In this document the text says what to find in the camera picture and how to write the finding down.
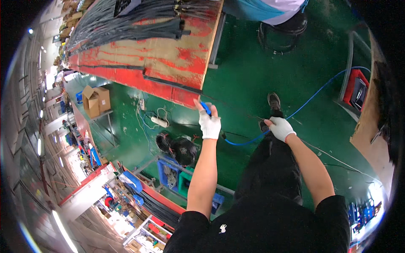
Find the black cushion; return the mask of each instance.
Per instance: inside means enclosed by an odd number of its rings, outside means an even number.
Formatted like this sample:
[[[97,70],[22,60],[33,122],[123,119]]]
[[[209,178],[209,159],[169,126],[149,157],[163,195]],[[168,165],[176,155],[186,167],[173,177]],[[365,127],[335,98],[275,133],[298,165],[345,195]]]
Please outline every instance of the black cushion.
[[[299,10],[297,14],[292,16],[286,22],[272,27],[274,30],[282,33],[298,35],[305,31],[305,29],[307,28],[307,23],[308,23],[307,15],[305,13],[302,13],[301,10]]]

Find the green epoxy floor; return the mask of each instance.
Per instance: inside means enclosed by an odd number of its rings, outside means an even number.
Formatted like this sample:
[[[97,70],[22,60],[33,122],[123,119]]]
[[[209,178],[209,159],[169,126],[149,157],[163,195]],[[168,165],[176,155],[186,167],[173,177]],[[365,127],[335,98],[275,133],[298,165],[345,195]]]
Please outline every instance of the green epoxy floor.
[[[298,46],[290,54],[274,55],[263,52],[257,42],[258,22],[237,20],[227,16],[220,48],[218,51],[217,70],[209,69],[205,78],[203,92],[209,97],[223,101],[211,101],[218,108],[222,117],[222,129],[253,139],[261,132],[257,120],[246,114],[269,117],[267,93],[275,91],[281,99],[281,109],[289,116],[301,107],[320,87],[339,71],[345,69],[348,50],[346,31],[359,20],[354,17],[349,7],[338,0],[313,0],[305,9],[308,15],[308,28],[300,38]],[[364,40],[368,41],[367,31]],[[370,68],[370,60],[355,51],[353,65]],[[328,152],[337,159],[376,177],[372,168],[357,149],[349,142],[356,122],[340,106],[333,102],[338,97],[343,75],[322,90],[299,113],[289,120],[298,136],[312,145]],[[146,110],[157,111],[165,108],[170,127],[166,131],[173,136],[193,134],[201,137],[198,126],[197,111],[165,101],[152,95],[144,94],[133,88],[108,82],[99,77],[79,74],[66,85],[72,98],[83,90],[86,84],[100,86],[110,90],[113,131],[117,136],[117,148],[112,149],[105,137],[110,134],[91,124],[92,134],[101,154],[110,161],[122,161],[127,168],[139,167],[159,149],[154,142],[155,132],[147,130],[150,136],[150,150],[141,125],[136,118],[136,105],[139,98],[145,98]],[[108,126],[107,118],[99,122]],[[148,118],[146,123],[154,125]],[[227,134],[233,142],[245,142],[248,139]],[[257,144],[232,146],[220,139],[217,147],[218,183],[230,189],[236,189],[239,177]],[[342,165],[334,159],[320,155],[326,164]],[[327,166],[335,186],[336,194],[351,199],[349,187],[368,184],[371,181],[359,173],[350,172],[342,167]],[[149,177],[159,178],[156,164],[151,164],[143,173]],[[185,206],[185,200],[167,191],[163,194],[176,203]],[[313,209],[312,200],[306,187],[303,188],[304,206]]]

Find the bundle of black cables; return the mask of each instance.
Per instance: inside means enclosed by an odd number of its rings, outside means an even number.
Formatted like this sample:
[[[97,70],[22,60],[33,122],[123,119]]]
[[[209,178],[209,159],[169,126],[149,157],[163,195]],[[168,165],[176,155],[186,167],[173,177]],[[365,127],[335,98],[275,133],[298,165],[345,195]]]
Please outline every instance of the bundle of black cables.
[[[172,141],[170,149],[176,161],[182,166],[193,164],[197,156],[196,146],[186,138]]]
[[[166,132],[161,132],[156,135],[156,144],[160,150],[165,153],[170,152],[170,144],[172,142],[172,138]]]
[[[177,228],[177,223],[179,222],[180,214],[168,208],[164,204],[152,198],[149,194],[141,191],[139,194],[143,198],[142,207],[150,212],[153,216],[171,226],[172,228]]]
[[[119,40],[144,40],[147,38],[180,39],[190,34],[184,31],[180,15],[208,18],[211,3],[196,0],[144,0],[127,15],[114,17],[115,0],[98,1],[73,30],[67,44],[69,55]],[[172,18],[167,21],[134,25],[142,19]]]

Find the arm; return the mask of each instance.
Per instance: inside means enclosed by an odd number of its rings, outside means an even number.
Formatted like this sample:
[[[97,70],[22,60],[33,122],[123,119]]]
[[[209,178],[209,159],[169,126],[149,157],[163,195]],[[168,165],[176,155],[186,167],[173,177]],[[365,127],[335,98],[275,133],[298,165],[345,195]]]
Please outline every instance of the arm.
[[[204,139],[190,187],[187,211],[202,213],[209,220],[212,198],[217,188],[217,140]]]
[[[290,123],[283,118],[276,117],[266,119],[264,122],[277,139],[284,141],[291,148],[305,184],[311,193],[315,208],[322,200],[335,195],[332,180],[325,166],[318,156],[297,137]]]
[[[335,195],[328,171],[318,156],[297,135],[289,134],[286,143],[294,154],[316,208],[322,200]]]
[[[200,112],[202,130],[201,154],[194,169],[187,196],[187,211],[202,213],[209,220],[212,198],[217,188],[217,140],[221,130],[221,120],[214,105],[211,106],[212,117],[210,117],[201,104],[194,100]]]

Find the black pants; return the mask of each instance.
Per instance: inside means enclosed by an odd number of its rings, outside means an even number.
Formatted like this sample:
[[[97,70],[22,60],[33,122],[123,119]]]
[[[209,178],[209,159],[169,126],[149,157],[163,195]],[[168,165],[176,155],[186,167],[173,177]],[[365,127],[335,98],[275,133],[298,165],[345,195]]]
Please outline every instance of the black pants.
[[[272,117],[284,118],[281,111],[275,111]],[[302,205],[301,171],[290,147],[275,138],[272,132],[266,134],[251,155],[234,200],[237,202],[246,195],[263,192],[278,194]]]

